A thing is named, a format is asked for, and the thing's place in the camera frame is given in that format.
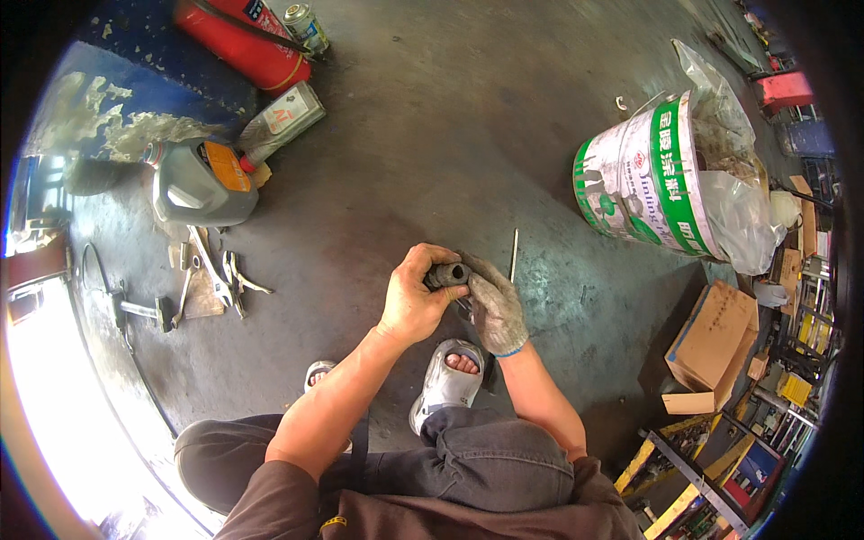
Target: gray work glove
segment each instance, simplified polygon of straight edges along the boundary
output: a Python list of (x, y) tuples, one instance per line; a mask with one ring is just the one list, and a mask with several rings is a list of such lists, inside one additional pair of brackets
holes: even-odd
[(463, 251), (457, 253), (473, 271), (468, 288), (473, 323), (483, 347), (500, 358), (517, 353), (528, 340), (528, 328), (516, 287), (489, 261)]

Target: peeling paint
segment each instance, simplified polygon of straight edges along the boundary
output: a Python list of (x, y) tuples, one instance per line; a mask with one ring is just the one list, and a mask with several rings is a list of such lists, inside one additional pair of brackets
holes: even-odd
[(105, 128), (105, 148), (111, 151), (113, 161), (136, 162), (150, 141), (178, 143), (192, 137), (209, 137), (222, 131), (219, 124), (203, 124), (189, 117), (176, 117), (163, 112), (132, 112), (124, 126)]
[(96, 76), (86, 86), (81, 98), (76, 99), (88, 80), (84, 73), (73, 72), (51, 84), (48, 95), (53, 96), (53, 103), (42, 104), (23, 155), (74, 156), (86, 139), (99, 137), (104, 126), (102, 149), (107, 150), (107, 157), (117, 162), (136, 162), (152, 140), (179, 142), (190, 137), (211, 136), (224, 129), (220, 124), (203, 124), (193, 118), (168, 113), (145, 111), (124, 116), (123, 103), (100, 113), (106, 97), (122, 100), (131, 97), (133, 91), (113, 83), (106, 85), (105, 77)]
[(108, 87), (105, 88), (106, 94), (113, 94), (111, 99), (117, 98), (128, 98), (132, 95), (131, 88), (121, 88), (120, 86), (114, 86), (114, 83), (109, 83)]

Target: brown shirt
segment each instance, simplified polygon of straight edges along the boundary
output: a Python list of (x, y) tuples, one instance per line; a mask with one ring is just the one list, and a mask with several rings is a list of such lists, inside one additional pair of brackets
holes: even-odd
[(574, 463), (570, 504), (541, 511), (492, 513), (440, 499), (333, 494), (331, 511), (319, 511), (312, 477), (284, 461), (264, 463), (228, 516), (218, 540), (383, 540), (487, 538), (642, 538), (636, 520), (595, 458)]

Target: hand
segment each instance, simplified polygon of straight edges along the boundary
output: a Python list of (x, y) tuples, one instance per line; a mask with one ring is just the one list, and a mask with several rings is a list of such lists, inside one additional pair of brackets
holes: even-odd
[(418, 244), (408, 251), (405, 260), (390, 276), (387, 300), (378, 331), (408, 347), (428, 338), (438, 328), (444, 309), (468, 294), (468, 287), (445, 287), (430, 293), (423, 277), (433, 264), (450, 264), (460, 256), (439, 245)]
[(473, 271), (468, 287), (480, 341), (487, 351), (500, 358), (517, 353), (528, 340), (528, 328), (516, 287), (489, 261), (470, 253), (461, 253), (461, 257), (462, 263)]

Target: paint bucket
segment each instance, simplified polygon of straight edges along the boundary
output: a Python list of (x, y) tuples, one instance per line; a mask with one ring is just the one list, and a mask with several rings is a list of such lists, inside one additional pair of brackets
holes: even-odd
[(690, 105), (687, 91), (586, 141), (573, 189), (601, 234), (726, 260), (702, 207)]

